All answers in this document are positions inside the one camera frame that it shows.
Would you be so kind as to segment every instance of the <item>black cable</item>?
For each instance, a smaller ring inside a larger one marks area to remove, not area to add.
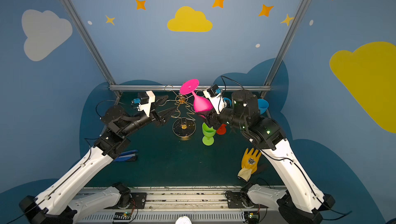
[[[350,213],[352,213],[352,211],[349,211],[348,213],[341,213],[341,212],[335,211],[335,210],[333,210],[333,209],[327,207],[326,205],[324,205],[324,203],[321,202],[321,201],[319,200],[319,198],[316,198],[316,199],[317,199],[325,208],[327,208],[327,209],[330,210],[330,211],[333,211],[334,213],[337,213],[337,214],[340,214],[340,215],[344,215],[344,216],[347,216],[347,215],[349,215]]]
[[[247,103],[246,103],[246,89],[245,89],[240,83],[238,83],[237,81],[235,81],[235,80],[233,80],[233,79],[231,79],[231,78],[228,78],[228,77],[226,77],[226,76],[224,76],[224,75],[220,76],[220,78],[223,80],[225,89],[226,89],[226,84],[225,84],[223,78],[229,79],[230,81],[233,81],[234,83],[238,84],[238,85],[244,90],[244,94],[245,94],[244,100],[243,100],[242,102],[243,102],[244,105],[247,104]],[[239,120],[238,120],[238,121],[239,121],[239,129],[241,129],[241,130],[242,130],[242,128],[241,128],[240,119],[242,118],[243,114],[245,113],[245,108],[246,108],[246,106],[244,106],[244,111],[241,113],[241,115],[240,115],[240,117],[239,117]]]
[[[18,220],[19,218],[21,218],[22,216],[24,216],[25,214],[27,214],[28,212],[32,211],[33,209],[35,209],[38,205],[40,205],[42,202],[44,202],[44,199],[39,202],[39,204],[37,204],[36,206],[32,207],[31,209],[29,209],[28,211],[26,211],[25,213],[21,214],[20,216],[18,216],[17,218],[13,219],[12,221],[7,222],[6,224],[10,224],[16,220]]]
[[[88,143],[88,146],[90,147],[90,155],[88,156],[88,158],[85,160],[85,162],[83,164],[87,163],[87,161],[91,158],[91,153],[92,153],[91,144],[87,141],[87,139],[88,138],[84,138],[84,140]],[[69,177],[67,177],[60,185],[58,185],[55,189],[53,189],[53,191],[51,193],[49,193],[48,196],[52,195],[52,193],[54,193],[59,187],[61,187],[61,185],[64,184],[64,182],[66,182],[80,168],[81,168],[81,166],[79,166],[74,172],[72,172],[72,174],[70,174]]]
[[[270,187],[270,189],[272,189],[271,186],[269,185],[269,183],[268,183],[265,179],[263,179],[263,178],[257,178],[257,180],[259,180],[259,179],[263,180],[263,181],[267,184],[267,186]]]
[[[135,215],[135,217],[134,217],[130,222],[128,222],[127,224],[129,224],[129,223],[131,223],[132,221],[134,221],[134,220],[136,219],[137,214],[139,214],[139,209],[138,209],[138,208],[136,208],[136,215]]]
[[[252,142],[252,144],[259,150],[259,151],[261,151],[262,153],[264,153],[266,156],[268,156],[269,158],[271,158],[271,159],[273,159],[273,160],[276,160],[276,161],[282,161],[282,160],[284,160],[284,159],[288,159],[288,160],[290,160],[291,162],[294,162],[292,159],[289,159],[289,158],[280,158],[280,159],[275,159],[275,158],[272,158],[271,156],[269,156],[266,152],[264,152],[261,148],[259,148],[256,144],[254,144],[253,142]]]
[[[341,218],[344,218],[345,216],[347,216],[347,215],[342,215],[342,216],[340,216],[340,217],[338,217],[338,218],[335,218],[335,219],[323,219],[323,220],[339,220],[339,219],[341,219]]]
[[[267,212],[268,212],[268,208],[265,209],[264,217],[257,224],[261,223],[264,220],[264,218],[267,216]]]
[[[99,102],[99,103],[96,105],[96,107],[95,107],[95,112],[96,112],[96,114],[97,114],[100,118],[102,118],[102,116],[99,115],[98,106],[99,106],[100,103],[103,103],[103,102],[105,102],[105,101],[112,101],[112,102],[116,102],[116,103],[119,103],[119,104],[124,104],[124,103],[121,103],[120,101],[111,100],[111,99],[102,100],[102,101]]]
[[[227,85],[225,84],[224,79],[222,77],[220,77],[220,78],[221,78],[221,80],[223,81],[223,84],[224,84],[224,92],[221,92],[221,96],[220,96],[220,99],[223,99],[224,93],[227,90]]]
[[[88,143],[88,146],[90,147],[90,155],[88,156],[88,158],[87,158],[87,160],[84,162],[84,164],[91,158],[91,153],[92,153],[91,144],[90,144],[87,140],[97,140],[97,139],[99,139],[99,138],[95,138],[95,139],[94,139],[94,138],[84,138],[84,140]],[[66,181],[67,181],[75,172],[77,172],[77,170],[80,169],[80,168],[81,168],[81,166],[79,166],[72,174],[70,174],[69,177],[67,177],[60,185],[58,185],[51,193],[49,193],[48,196],[50,196],[52,193],[54,193],[62,184],[64,184],[64,182],[66,182]],[[45,199],[43,199],[41,202],[39,202],[39,203],[37,204],[37,206],[40,205],[42,202],[44,202],[44,200],[45,200]],[[6,224],[10,224],[11,222],[14,222],[14,221],[18,220],[19,218],[21,218],[22,216],[24,216],[26,213],[28,213],[29,211],[33,210],[33,209],[34,209],[35,207],[37,207],[37,206],[32,207],[31,209],[29,209],[28,211],[26,211],[24,214],[18,216],[17,218],[13,219],[13,220],[10,221],[10,222],[7,222]]]

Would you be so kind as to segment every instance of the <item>blue bowl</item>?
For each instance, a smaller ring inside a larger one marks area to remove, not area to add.
[[[257,101],[259,103],[260,115],[262,115],[268,109],[269,104],[267,100],[262,98],[259,98]]]

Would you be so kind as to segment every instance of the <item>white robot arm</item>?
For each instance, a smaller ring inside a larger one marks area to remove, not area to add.
[[[86,155],[54,185],[37,197],[27,196],[19,203],[28,221],[32,224],[73,224],[106,207],[127,207],[131,202],[130,190],[121,183],[88,197],[73,198],[128,147],[130,141],[127,136],[151,122],[164,125],[169,120],[176,107],[158,113],[155,110],[166,102],[167,97],[155,98],[151,91],[139,93],[138,102],[143,107],[133,116],[119,105],[109,108],[101,118],[107,129]]]
[[[248,183],[241,190],[244,204],[261,204],[278,210],[290,224],[320,223],[323,220],[320,211],[330,209],[335,203],[334,198],[324,194],[311,181],[291,150],[285,132],[275,120],[260,116],[257,96],[251,91],[233,92],[232,108],[225,108],[221,105],[224,103],[221,91],[216,88],[214,85],[204,94],[213,104],[220,103],[220,107],[197,114],[214,129],[223,123],[240,129],[242,135],[271,162],[287,188],[279,191]]]

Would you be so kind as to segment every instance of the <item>metal frame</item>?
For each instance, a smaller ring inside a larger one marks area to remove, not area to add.
[[[96,63],[98,64],[101,72],[105,76],[107,82],[110,84],[110,90],[114,91],[117,97],[121,96],[121,91],[161,91],[164,89],[165,85],[157,86],[157,85],[117,85],[113,76],[110,73],[105,61],[103,60],[99,50],[96,48],[95,43],[93,42],[91,36],[89,35],[81,17],[78,15],[76,8],[74,7],[71,0],[60,0],[63,6],[65,7],[66,12],[69,14],[70,18],[72,19],[74,25],[76,26],[78,32],[80,33],[82,39],[84,40],[85,44],[87,45],[89,51],[91,52],[93,58],[95,59]],[[265,79],[263,86],[245,86],[246,89],[251,91],[260,91],[260,97],[264,98],[267,91],[270,91],[270,85],[275,77],[276,72],[279,69],[279,66],[285,57],[285,54],[290,46],[291,41],[304,17],[306,10],[310,4],[311,0],[301,0],[299,6],[297,7],[296,13],[294,15],[294,19],[285,35],[285,38],[282,42],[280,50],[276,55],[275,61],[271,66],[270,71]],[[199,86],[199,90],[204,90],[209,86]],[[178,90],[180,86],[174,86],[174,90]],[[238,86],[229,86],[230,91],[240,90],[241,88]]]
[[[74,25],[76,26],[78,33],[81,35],[82,40],[84,40],[87,48],[92,54],[92,57],[95,59],[96,63],[98,64],[101,72],[105,76],[107,82],[110,85],[116,85],[116,81],[114,80],[113,76],[110,73],[105,61],[103,60],[99,50],[97,49],[95,43],[93,42],[90,34],[88,33],[87,28],[85,27],[81,17],[78,15],[76,8],[74,7],[71,0],[60,0],[62,5],[65,7],[67,14],[69,14],[70,19],[72,19]],[[114,92],[116,96],[120,96],[121,93],[118,91]]]
[[[282,42],[282,45],[279,49],[278,54],[276,55],[275,61],[271,66],[270,71],[268,72],[267,78],[265,79],[264,85],[265,86],[270,86],[272,83],[272,80],[275,77],[276,72],[279,69],[279,66],[283,60],[283,58],[286,55],[286,52],[290,46],[291,41],[293,40],[293,37],[300,26],[300,23],[304,17],[304,14],[306,10],[308,9],[309,4],[311,3],[311,0],[301,0],[297,10],[294,14],[294,19],[292,20],[291,25],[289,26],[288,32],[286,33],[286,36]],[[264,98],[266,92],[261,92],[260,96],[261,98]]]
[[[285,190],[284,185],[270,186],[278,190]],[[88,196],[105,190],[106,187],[84,187],[74,197],[79,199],[82,196]],[[251,209],[229,209],[226,191],[239,192],[241,186],[170,186],[170,187],[130,187],[131,192],[146,192],[145,211],[257,211],[257,208]],[[113,209],[104,209],[103,211],[114,211]]]
[[[166,90],[180,90],[181,85],[110,85],[109,89],[112,91],[121,91],[121,92],[135,92],[135,91],[164,91]],[[196,90],[205,90],[210,86],[208,85],[200,85],[196,88]],[[252,92],[261,92],[261,91],[270,91],[270,86],[244,86],[246,90],[250,90]],[[238,85],[230,85],[227,86],[227,91],[237,91],[242,89],[242,87]]]

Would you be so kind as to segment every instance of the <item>aluminum rail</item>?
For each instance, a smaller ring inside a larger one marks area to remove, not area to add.
[[[271,85],[271,83],[275,77],[275,74],[278,71],[281,62],[286,55],[286,52],[291,44],[291,41],[293,40],[293,37],[296,34],[297,29],[299,28],[300,23],[303,20],[305,12],[307,11],[310,3],[311,3],[311,0],[301,0],[300,1],[299,6],[297,7],[296,13],[294,14],[294,19],[292,20],[292,22],[289,26],[286,36],[285,36],[285,38],[282,42],[282,45],[279,49],[279,52],[276,55],[274,63],[272,64],[271,69],[268,72],[268,75],[267,75],[267,78],[265,79],[264,85]],[[264,98],[265,94],[266,94],[266,92],[262,91],[260,94],[261,98]]]
[[[110,85],[109,89],[112,91],[120,92],[137,92],[137,91],[165,91],[166,90],[180,90],[181,85]],[[203,91],[206,88],[211,87],[209,85],[200,85],[196,90]],[[244,86],[246,90],[252,92],[267,92],[271,90],[270,86]],[[228,85],[226,91],[237,91],[242,88],[238,85]]]

